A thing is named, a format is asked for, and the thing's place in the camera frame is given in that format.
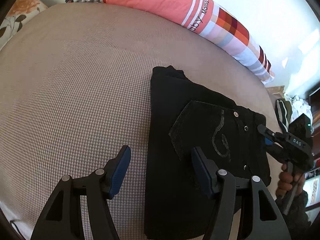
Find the plaid blanket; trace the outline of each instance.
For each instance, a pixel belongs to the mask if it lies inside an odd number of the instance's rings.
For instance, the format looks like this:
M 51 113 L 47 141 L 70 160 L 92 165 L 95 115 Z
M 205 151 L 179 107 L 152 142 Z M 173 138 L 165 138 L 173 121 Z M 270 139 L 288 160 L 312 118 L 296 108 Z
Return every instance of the plaid blanket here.
M 199 34 L 247 67 L 264 84 L 274 79 L 271 64 L 248 30 L 213 0 L 74 0 L 103 2 L 147 11 Z

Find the white wall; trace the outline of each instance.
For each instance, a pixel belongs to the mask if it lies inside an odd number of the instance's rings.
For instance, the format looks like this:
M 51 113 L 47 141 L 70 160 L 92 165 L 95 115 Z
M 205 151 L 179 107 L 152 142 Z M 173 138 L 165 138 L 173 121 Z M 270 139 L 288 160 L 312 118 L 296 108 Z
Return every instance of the white wall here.
M 320 23 L 305 0 L 214 0 L 237 18 L 265 51 L 276 74 L 267 86 L 303 95 L 320 81 L 320 42 L 305 54 L 300 44 Z M 64 0 L 43 0 L 48 6 Z

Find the folded clothes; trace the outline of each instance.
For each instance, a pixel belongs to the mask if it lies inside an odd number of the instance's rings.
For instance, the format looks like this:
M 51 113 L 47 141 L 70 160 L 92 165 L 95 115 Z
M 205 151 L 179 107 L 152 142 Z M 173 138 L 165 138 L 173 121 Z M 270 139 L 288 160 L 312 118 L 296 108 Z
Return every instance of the folded clothes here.
M 74 0 L 103 2 L 154 13 L 175 22 L 222 48 L 264 84 L 275 75 L 249 31 L 213 0 Z
M 183 71 L 153 69 L 145 191 L 148 239 L 190 239 L 208 226 L 214 201 L 196 185 L 191 147 L 200 146 L 207 158 L 234 176 L 258 175 L 270 184 L 258 124 L 266 124 L 263 115 L 191 82 Z

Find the brown leaf print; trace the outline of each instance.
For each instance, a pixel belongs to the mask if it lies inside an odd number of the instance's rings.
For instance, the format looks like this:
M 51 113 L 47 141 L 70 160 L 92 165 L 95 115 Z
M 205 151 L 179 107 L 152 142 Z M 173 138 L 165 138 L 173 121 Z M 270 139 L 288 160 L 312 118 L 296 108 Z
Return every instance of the brown leaf print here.
M 0 29 L 0 38 L 3 36 L 6 28 L 7 26 Z
M 20 16 L 18 16 L 18 18 L 15 20 L 15 22 L 22 22 L 25 18 L 26 18 L 26 16 L 24 14 L 21 14 Z
M 8 16 L 28 14 L 35 10 L 38 4 L 40 4 L 39 0 L 16 0 L 8 12 Z
M 18 31 L 20 31 L 20 29 L 22 28 L 22 23 L 21 22 L 19 22 L 19 27 L 18 27 L 18 30 L 17 30 L 17 32 Z

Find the silver screw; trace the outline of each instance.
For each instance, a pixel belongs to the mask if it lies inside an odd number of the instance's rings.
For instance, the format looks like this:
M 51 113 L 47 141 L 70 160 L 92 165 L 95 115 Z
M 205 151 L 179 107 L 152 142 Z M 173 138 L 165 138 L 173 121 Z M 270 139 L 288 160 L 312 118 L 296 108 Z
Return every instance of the silver screw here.
M 104 169 L 97 169 L 96 174 L 97 175 L 102 175 L 104 173 Z
M 62 181 L 68 181 L 70 179 L 70 176 L 69 175 L 63 175 L 61 179 L 62 179 Z
M 252 180 L 255 181 L 255 182 L 259 182 L 260 181 L 260 178 L 258 176 L 253 176 L 252 177 Z
M 226 170 L 218 170 L 218 173 L 221 175 L 221 176 L 225 176 L 227 174 L 227 171 Z

